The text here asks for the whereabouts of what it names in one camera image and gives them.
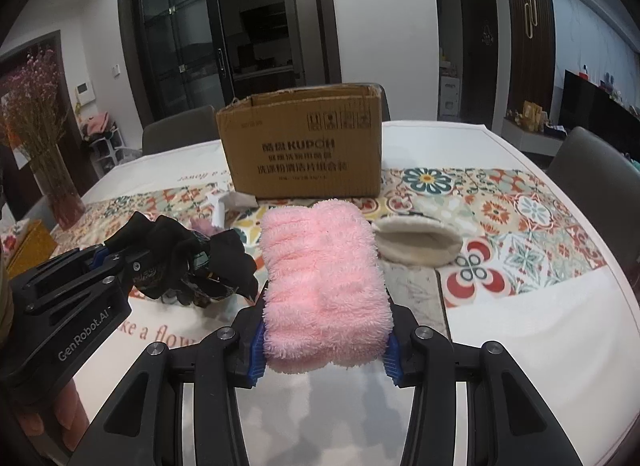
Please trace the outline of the person left hand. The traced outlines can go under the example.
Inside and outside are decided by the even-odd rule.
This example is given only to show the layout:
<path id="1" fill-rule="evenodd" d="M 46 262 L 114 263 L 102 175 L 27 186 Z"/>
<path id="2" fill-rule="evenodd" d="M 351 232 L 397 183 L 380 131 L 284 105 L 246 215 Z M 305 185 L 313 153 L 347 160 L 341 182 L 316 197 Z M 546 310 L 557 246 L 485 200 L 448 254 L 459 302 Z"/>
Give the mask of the person left hand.
<path id="1" fill-rule="evenodd" d="M 88 416 L 73 379 L 54 399 L 51 411 L 61 427 L 63 443 L 73 451 L 89 427 Z M 43 434 L 44 423 L 38 413 L 27 408 L 15 408 L 14 414 L 27 437 Z"/>

